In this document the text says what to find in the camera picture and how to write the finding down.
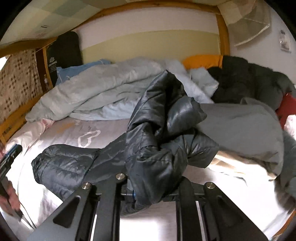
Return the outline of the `left hand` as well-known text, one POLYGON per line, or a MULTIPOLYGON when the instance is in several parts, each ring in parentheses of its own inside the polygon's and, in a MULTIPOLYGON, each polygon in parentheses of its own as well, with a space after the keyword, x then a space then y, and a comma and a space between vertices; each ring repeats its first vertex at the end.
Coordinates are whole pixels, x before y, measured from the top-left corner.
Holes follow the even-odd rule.
POLYGON ((6 192, 8 194, 8 198, 1 195, 1 209, 6 212, 8 215, 13 216, 14 211, 20 210, 20 200, 16 194, 16 191, 12 185, 12 182, 9 181, 6 177, 4 178, 6 192))

